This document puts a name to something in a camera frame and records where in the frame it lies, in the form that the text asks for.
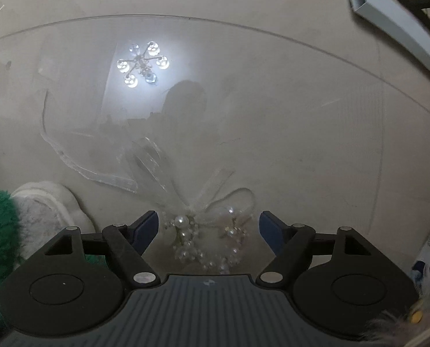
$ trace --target beige floor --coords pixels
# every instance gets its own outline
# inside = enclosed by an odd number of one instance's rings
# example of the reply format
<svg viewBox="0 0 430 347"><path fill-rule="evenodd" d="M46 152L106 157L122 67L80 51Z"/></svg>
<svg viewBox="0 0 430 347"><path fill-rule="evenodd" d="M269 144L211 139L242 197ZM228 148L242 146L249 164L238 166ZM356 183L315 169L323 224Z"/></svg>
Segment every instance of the beige floor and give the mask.
<svg viewBox="0 0 430 347"><path fill-rule="evenodd" d="M406 269L430 229L430 75L403 48L352 15L348 0L0 0L0 37L46 23L107 14L171 14L242 24L281 34L382 77L393 87L384 93L384 141L377 199L364 233ZM32 101L37 110L39 100ZM28 181L65 184L98 227L133 222L152 208L132 193L88 181L62 163L41 138L39 115L20 105L14 118L0 106L0 189ZM286 215L286 208L280 216ZM311 225L321 227L319 222ZM341 221L326 227L331 232ZM248 259L244 270L257 272L271 258ZM146 252L165 259L157 248Z"/></svg>

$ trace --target glass tabletop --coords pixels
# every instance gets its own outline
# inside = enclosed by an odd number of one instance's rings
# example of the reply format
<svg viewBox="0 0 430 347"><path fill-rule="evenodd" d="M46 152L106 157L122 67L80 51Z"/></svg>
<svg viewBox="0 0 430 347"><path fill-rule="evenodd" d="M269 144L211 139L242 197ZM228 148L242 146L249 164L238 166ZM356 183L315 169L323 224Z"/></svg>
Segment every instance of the glass tabletop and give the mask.
<svg viewBox="0 0 430 347"><path fill-rule="evenodd" d="M119 158L126 141L147 138L182 199L228 169L220 194L247 188L256 213L324 233L369 228L383 87L303 43L194 18L81 19L0 39L0 94L11 100L0 98L0 115L42 118L72 170L146 197Z"/></svg>

